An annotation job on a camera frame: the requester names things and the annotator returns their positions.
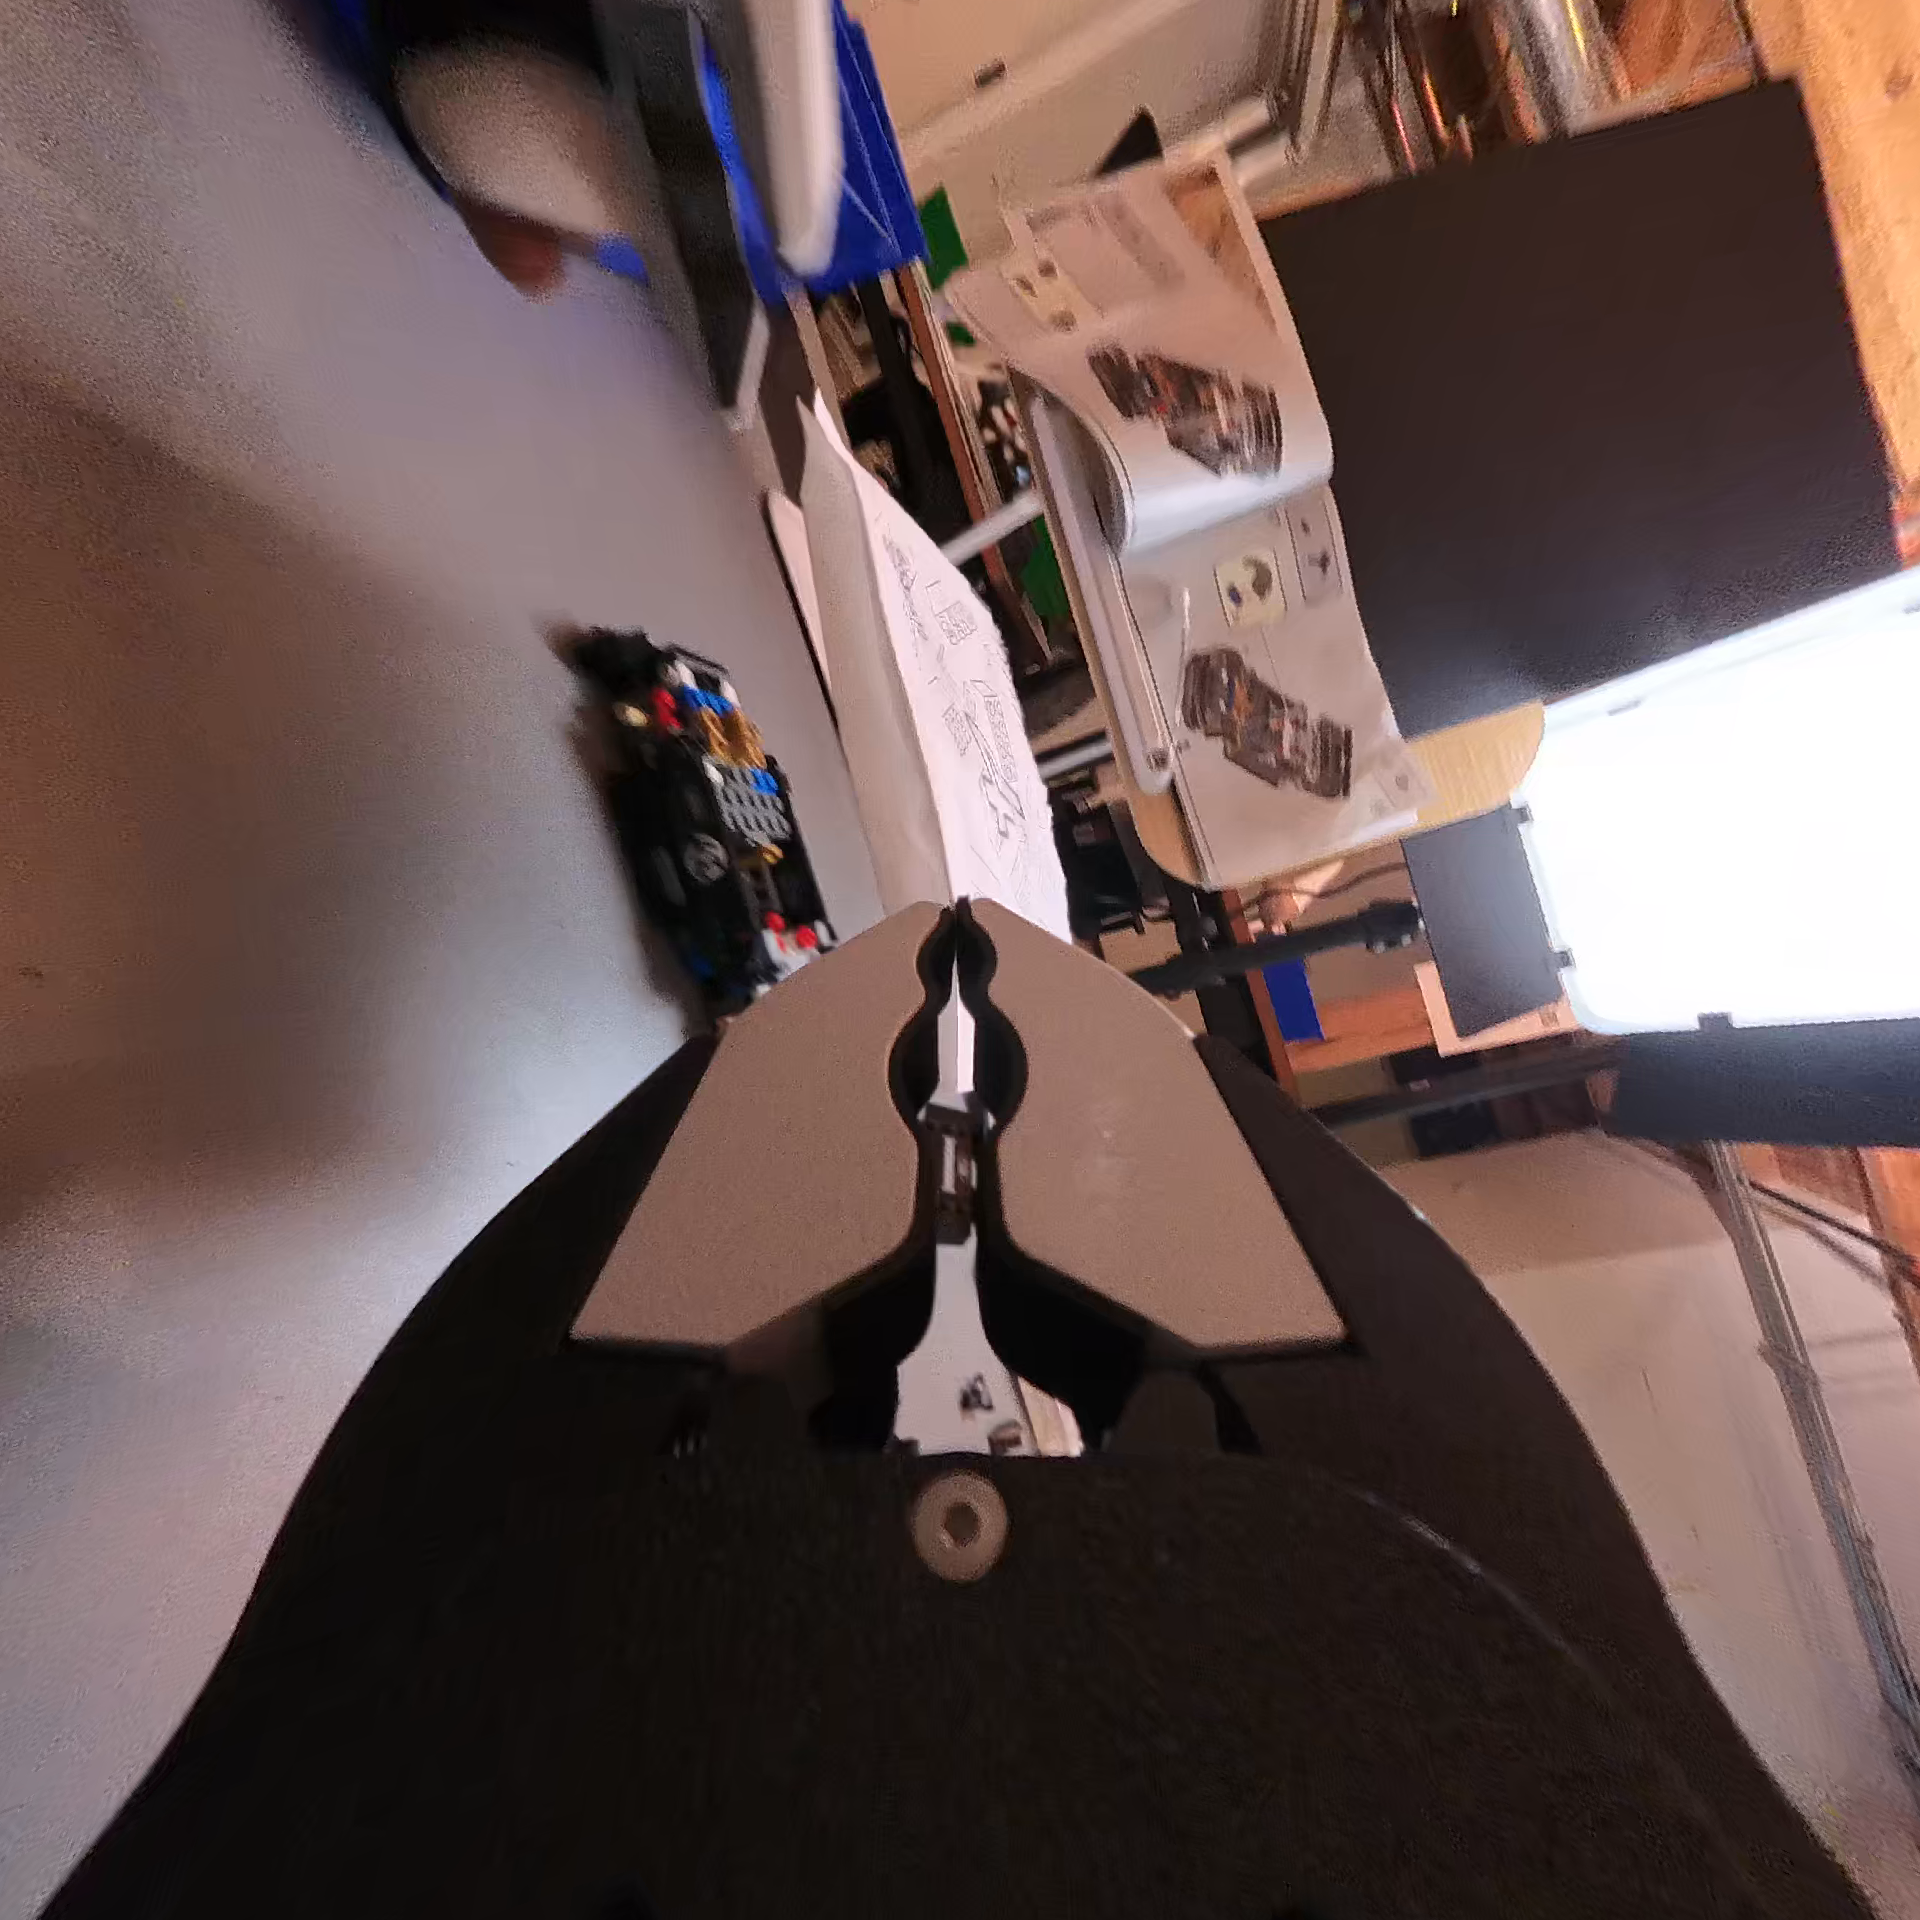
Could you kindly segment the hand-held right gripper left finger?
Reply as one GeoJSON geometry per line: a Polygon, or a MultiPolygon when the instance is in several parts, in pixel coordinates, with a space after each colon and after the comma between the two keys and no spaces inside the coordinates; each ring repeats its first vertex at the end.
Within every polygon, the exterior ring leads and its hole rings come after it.
{"type": "Polygon", "coordinates": [[[776,1381],[817,1441],[887,1448],[933,1311],[952,961],[956,911],[918,900],[726,1022],[573,1343],[776,1381]]]}

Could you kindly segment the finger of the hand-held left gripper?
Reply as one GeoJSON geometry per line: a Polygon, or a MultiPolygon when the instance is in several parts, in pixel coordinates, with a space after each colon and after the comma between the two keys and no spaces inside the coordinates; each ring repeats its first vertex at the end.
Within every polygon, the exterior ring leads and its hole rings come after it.
{"type": "Polygon", "coordinates": [[[611,89],[592,67],[464,33],[396,59],[396,105],[479,248],[592,248],[633,233],[611,89]]]}

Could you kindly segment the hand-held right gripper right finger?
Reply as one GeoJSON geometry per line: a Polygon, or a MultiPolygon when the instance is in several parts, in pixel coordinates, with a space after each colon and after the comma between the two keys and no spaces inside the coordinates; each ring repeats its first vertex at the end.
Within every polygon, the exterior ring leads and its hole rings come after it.
{"type": "Polygon", "coordinates": [[[1086,1448],[1156,1370],[1197,1377],[1346,1343],[1179,1016],[999,900],[956,909],[956,990],[982,1107],[980,1320],[1086,1448]]]}

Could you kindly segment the black lego car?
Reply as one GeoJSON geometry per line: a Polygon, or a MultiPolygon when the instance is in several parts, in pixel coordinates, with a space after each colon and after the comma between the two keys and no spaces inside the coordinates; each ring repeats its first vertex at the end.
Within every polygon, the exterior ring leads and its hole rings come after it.
{"type": "Polygon", "coordinates": [[[573,628],[599,786],[645,922],[713,1020],[836,947],[795,786],[731,672],[642,629],[573,628]]]}

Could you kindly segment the blue plastic bin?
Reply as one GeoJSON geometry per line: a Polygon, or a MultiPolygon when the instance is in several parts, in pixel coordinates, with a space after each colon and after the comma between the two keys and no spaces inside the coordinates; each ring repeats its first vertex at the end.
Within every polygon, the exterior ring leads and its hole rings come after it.
{"type": "Polygon", "coordinates": [[[751,294],[839,294],[921,257],[899,132],[846,3],[698,3],[694,19],[751,294]]]}

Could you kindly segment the numbered white paper bag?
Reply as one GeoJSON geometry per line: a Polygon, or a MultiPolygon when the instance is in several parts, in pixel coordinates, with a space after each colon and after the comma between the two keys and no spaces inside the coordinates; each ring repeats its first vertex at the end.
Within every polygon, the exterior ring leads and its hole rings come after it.
{"type": "Polygon", "coordinates": [[[872,480],[817,401],[799,413],[799,516],[830,707],[881,918],[860,984],[909,1022],[932,1000],[933,1083],[993,1136],[1018,1099],[1018,1044],[973,1011],[986,906],[1069,941],[1053,797],[999,629],[941,544],[872,480]]]}

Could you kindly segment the lego instruction booklet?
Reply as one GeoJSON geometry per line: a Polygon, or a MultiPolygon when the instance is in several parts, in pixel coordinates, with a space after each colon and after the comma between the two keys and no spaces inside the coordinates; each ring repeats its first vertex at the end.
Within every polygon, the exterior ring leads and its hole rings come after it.
{"type": "Polygon", "coordinates": [[[1215,163],[1010,219],[948,303],[1005,369],[1073,623],[1202,889],[1403,832],[1427,782],[1354,598],[1332,427],[1259,229],[1215,163]]]}

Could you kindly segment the person's left hand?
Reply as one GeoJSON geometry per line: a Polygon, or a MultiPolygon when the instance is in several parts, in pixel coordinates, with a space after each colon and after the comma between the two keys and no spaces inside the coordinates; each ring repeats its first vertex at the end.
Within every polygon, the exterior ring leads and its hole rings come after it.
{"type": "Polygon", "coordinates": [[[565,286],[568,250],[556,229],[485,203],[459,199],[456,211],[476,250],[516,294],[550,301],[565,286]]]}

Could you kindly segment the white booklet stand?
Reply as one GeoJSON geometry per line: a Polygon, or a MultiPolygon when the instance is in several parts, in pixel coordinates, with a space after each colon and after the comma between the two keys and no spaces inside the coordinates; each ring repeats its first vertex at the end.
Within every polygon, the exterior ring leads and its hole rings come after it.
{"type": "Polygon", "coordinates": [[[761,419],[773,315],[881,297],[923,229],[870,43],[841,3],[686,3],[642,108],[707,393],[737,434],[761,419]]]}

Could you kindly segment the tan desk divider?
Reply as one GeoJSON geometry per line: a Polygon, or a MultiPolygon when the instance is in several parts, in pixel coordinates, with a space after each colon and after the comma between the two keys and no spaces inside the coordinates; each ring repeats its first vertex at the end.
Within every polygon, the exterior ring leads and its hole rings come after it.
{"type": "Polygon", "coordinates": [[[1546,707],[1527,701],[1500,714],[1427,730],[1408,744],[1425,776],[1427,802],[1403,818],[1361,830],[1358,840],[1319,853],[1259,853],[1231,856],[1222,875],[1202,869],[1196,832],[1190,830],[1175,797],[1142,795],[1129,782],[1125,760],[1113,760],[1109,801],[1124,801],[1140,836],[1140,850],[1175,883],[1192,889],[1223,890],[1253,889],[1271,877],[1294,877],[1325,869],[1339,860],[1374,853],[1418,832],[1448,830],[1504,808],[1530,771],[1546,739],[1546,707]]]}

